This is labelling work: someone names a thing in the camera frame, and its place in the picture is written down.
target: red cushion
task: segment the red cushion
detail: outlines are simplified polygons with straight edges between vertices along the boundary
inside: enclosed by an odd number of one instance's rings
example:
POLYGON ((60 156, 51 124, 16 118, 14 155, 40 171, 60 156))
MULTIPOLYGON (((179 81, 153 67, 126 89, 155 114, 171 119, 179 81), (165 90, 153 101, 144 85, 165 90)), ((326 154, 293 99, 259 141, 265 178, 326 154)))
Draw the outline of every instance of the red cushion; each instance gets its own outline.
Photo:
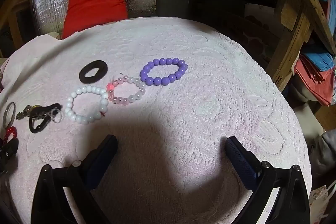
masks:
POLYGON ((125 0, 69 0, 62 39, 95 25, 127 19, 125 0))

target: key ring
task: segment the key ring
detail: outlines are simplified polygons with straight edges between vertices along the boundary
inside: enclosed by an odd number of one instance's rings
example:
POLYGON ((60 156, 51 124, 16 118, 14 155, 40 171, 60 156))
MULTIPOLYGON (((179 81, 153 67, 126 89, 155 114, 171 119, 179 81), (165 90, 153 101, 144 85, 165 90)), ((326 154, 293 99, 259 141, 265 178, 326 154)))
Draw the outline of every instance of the key ring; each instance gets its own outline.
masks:
POLYGON ((10 102, 8 104, 8 106, 6 107, 6 110, 5 110, 4 114, 3 114, 2 126, 3 126, 3 128, 5 130, 7 130, 8 128, 10 128, 13 125, 14 118, 15 118, 15 111, 16 111, 16 104, 14 102, 10 102), (8 111, 11 108, 12 105, 14 106, 13 114, 12 114, 12 117, 11 117, 11 119, 9 121, 9 124, 6 124, 8 111))

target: black hair tie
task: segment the black hair tie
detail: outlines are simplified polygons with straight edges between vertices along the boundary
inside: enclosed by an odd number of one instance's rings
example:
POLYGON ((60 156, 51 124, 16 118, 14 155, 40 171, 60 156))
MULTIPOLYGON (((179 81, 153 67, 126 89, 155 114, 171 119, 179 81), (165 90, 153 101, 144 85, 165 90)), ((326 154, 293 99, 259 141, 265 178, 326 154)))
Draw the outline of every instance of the black hair tie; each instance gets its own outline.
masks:
POLYGON ((91 84, 99 81, 107 74, 107 64, 102 60, 96 60, 87 64, 79 72, 79 79, 83 84, 91 84), (92 69, 98 69, 97 73, 90 77, 85 77, 85 75, 92 69))

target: clear beaded bracelet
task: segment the clear beaded bracelet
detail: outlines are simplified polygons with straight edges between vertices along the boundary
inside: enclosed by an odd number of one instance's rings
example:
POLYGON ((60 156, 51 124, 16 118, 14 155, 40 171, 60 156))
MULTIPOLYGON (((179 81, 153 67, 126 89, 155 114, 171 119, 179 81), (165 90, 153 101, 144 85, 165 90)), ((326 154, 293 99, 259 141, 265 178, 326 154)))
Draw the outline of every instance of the clear beaded bracelet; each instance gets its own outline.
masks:
POLYGON ((98 86, 83 86, 78 88, 76 91, 71 92, 71 96, 68 97, 67 107, 64 110, 65 114, 70 118, 73 122, 78 122, 82 124, 88 124, 89 122, 94 122, 95 120, 100 120, 104 113, 107 112, 107 105, 109 104, 108 101, 109 95, 107 94, 105 89, 102 89, 98 86), (76 113, 72 110, 74 104, 74 99, 77 95, 81 95, 83 93, 94 93, 100 95, 100 105, 97 112, 93 114, 89 114, 88 116, 76 115, 76 113))
POLYGON ((114 104, 127 106, 129 103, 134 103, 136 100, 140 100, 145 94, 145 84, 140 81, 139 78, 133 78, 131 76, 124 75, 124 77, 119 77, 117 80, 108 83, 106 86, 108 98, 114 104), (133 83, 139 88, 139 92, 135 95, 130 95, 128 98, 116 97, 114 96, 114 88, 117 85, 121 85, 124 82, 133 83))

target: bracelet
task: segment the bracelet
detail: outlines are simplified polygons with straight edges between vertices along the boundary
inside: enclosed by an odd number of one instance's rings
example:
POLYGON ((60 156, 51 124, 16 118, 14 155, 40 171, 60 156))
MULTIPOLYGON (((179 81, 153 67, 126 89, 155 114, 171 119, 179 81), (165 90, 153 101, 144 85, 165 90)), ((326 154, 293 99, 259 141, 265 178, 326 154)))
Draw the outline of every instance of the bracelet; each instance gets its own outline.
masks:
POLYGON ((145 84, 140 81, 139 78, 133 78, 132 76, 124 75, 124 77, 119 77, 112 83, 108 83, 106 86, 107 94, 109 95, 109 100, 114 104, 127 106, 129 103, 134 103, 136 100, 140 100, 142 96, 146 93, 145 84), (130 95, 128 98, 116 97, 114 96, 114 88, 117 85, 121 85, 124 82, 133 83, 139 88, 139 92, 135 95, 130 95))
POLYGON ((107 105, 109 104, 109 101, 107 98, 109 95, 107 94, 105 89, 102 89, 98 86, 83 86, 81 88, 78 88, 76 91, 71 92, 71 96, 68 97, 67 107, 64 110, 65 114, 70 118, 73 122, 78 122, 82 124, 88 124, 89 122, 94 122, 95 120, 100 120, 102 116, 104 116, 104 113, 107 112, 107 105), (88 116, 81 116, 76 115, 75 112, 72 110, 74 104, 73 101, 77 97, 77 95, 81 95, 82 93, 94 93, 97 95, 100 95, 100 105, 99 110, 93 114, 89 114, 88 116))
POLYGON ((146 66, 143 67, 142 71, 140 72, 140 79, 142 82, 146 82, 146 85, 168 85, 169 83, 173 83, 176 79, 180 79, 182 75, 185 74, 186 70, 188 69, 188 65, 184 62, 184 60, 179 60, 178 58, 161 58, 160 60, 155 58, 152 61, 148 62, 146 66), (154 79, 152 77, 148 77, 148 73, 151 71, 154 66, 157 65, 178 65, 179 69, 174 74, 168 75, 168 77, 163 77, 162 79, 160 77, 155 77, 154 79))

